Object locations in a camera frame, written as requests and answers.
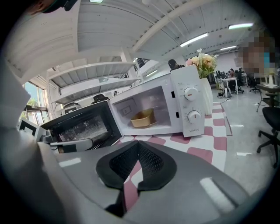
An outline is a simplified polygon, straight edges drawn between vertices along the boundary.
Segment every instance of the checkered tablecloth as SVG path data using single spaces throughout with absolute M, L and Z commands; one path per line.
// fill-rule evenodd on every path
M 227 133 L 225 126 L 225 112 L 219 102 L 213 103 L 212 115 L 205 116 L 204 134 L 184 138 L 182 133 L 164 135 L 124 136 L 119 143 L 142 140 L 164 145 L 182 152 L 198 156 L 224 171 L 227 151 Z M 137 201 L 138 183 L 143 180 L 142 168 L 138 161 L 124 183 L 126 208 L 129 210 Z

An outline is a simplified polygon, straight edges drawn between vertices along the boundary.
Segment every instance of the computer monitor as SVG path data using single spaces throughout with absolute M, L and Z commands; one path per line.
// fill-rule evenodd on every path
M 31 121 L 21 118 L 21 121 L 18 125 L 18 130 L 24 130 L 27 133 L 30 133 L 34 136 L 37 142 L 40 141 L 42 135 L 46 135 L 46 130 L 42 127 L 32 123 Z
M 224 73 L 224 72 L 221 72 L 221 77 L 222 77 L 222 79 L 225 79 L 226 78 L 226 74 Z
M 216 71 L 216 74 L 217 74 L 218 79 L 220 79 L 221 78 L 220 71 Z

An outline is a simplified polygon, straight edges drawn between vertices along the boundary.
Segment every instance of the microwave control knob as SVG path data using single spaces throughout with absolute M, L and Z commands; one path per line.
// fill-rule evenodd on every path
M 196 110 L 193 110 L 188 114 L 188 119 L 192 124 L 196 124 L 201 119 L 201 115 Z
M 198 95 L 198 90 L 194 87 L 187 87 L 184 91 L 184 96 L 187 100 L 194 101 Z

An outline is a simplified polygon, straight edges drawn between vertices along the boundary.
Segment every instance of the fluorescent light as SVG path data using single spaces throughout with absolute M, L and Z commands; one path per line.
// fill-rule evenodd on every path
M 190 39 L 190 40 L 188 40 L 188 41 L 186 41 L 186 42 L 180 44 L 180 46 L 181 46 L 181 47 L 184 47 L 184 46 L 186 46 L 186 45 L 188 45 L 188 44 L 190 44 L 190 43 L 192 43 L 192 42 L 194 42 L 194 41 L 196 41 L 196 40 L 199 40 L 199 39 L 201 39 L 201 38 L 203 38 L 203 37 L 207 37 L 207 36 L 208 36 L 208 33 L 202 34 L 202 35 L 200 35 L 200 36 L 198 36 L 198 37 L 195 37 L 195 38 L 193 38 L 193 39 Z
M 97 2 L 97 3 L 101 3 L 103 0 L 89 0 L 90 2 Z
M 148 74 L 146 77 L 148 77 L 149 75 L 154 74 L 155 72 L 157 72 L 158 70 L 153 71 L 152 73 Z
M 230 48 L 236 48 L 236 47 L 237 46 L 225 47 L 225 48 L 221 48 L 220 51 L 227 50 L 227 49 L 230 49 Z
M 242 23 L 242 24 L 230 25 L 228 29 L 232 30 L 232 29 L 243 28 L 243 27 L 251 27 L 253 25 L 254 25 L 253 23 Z

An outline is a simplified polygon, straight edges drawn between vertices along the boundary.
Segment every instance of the paper bowl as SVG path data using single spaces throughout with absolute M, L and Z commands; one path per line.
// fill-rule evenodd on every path
M 154 109 L 140 111 L 131 119 L 131 123 L 135 128 L 147 127 L 156 123 L 156 119 L 154 118 Z

